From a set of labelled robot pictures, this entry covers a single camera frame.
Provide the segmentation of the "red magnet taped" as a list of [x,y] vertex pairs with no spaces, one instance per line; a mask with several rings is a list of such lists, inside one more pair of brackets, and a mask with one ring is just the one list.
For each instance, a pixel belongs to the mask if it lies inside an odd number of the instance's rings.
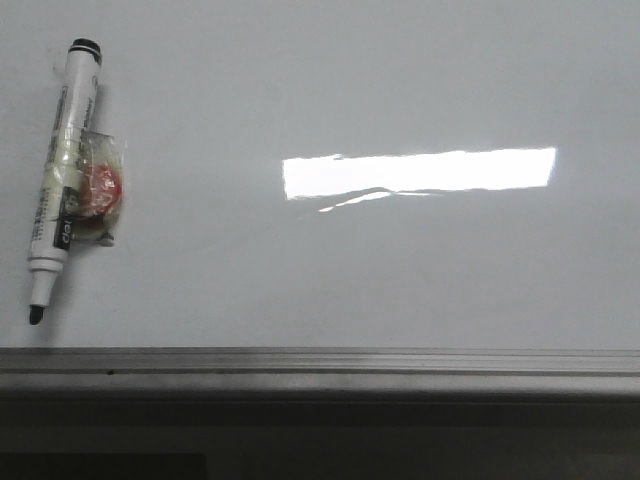
[[111,246],[125,193],[123,155],[115,138],[83,132],[79,166],[82,182],[73,221],[73,240]]

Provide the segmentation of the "white dry-erase marker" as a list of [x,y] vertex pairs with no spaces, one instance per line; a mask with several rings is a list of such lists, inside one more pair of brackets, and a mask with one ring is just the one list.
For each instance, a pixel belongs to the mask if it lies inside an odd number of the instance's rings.
[[64,269],[80,205],[82,139],[96,104],[102,64],[100,46],[86,38],[71,43],[66,57],[28,256],[32,289],[29,324],[39,324]]

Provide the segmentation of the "white whiteboard surface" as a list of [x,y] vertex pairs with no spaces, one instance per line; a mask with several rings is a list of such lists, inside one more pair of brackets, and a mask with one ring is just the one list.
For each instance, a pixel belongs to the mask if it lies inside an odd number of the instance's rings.
[[[28,322],[66,51],[113,246]],[[5,1],[5,347],[639,346],[635,1]]]

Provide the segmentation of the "aluminium whiteboard frame rail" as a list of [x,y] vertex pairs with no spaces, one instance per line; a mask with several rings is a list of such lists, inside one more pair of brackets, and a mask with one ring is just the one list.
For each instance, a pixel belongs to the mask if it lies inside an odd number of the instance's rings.
[[635,350],[42,347],[1,352],[5,398],[635,401]]

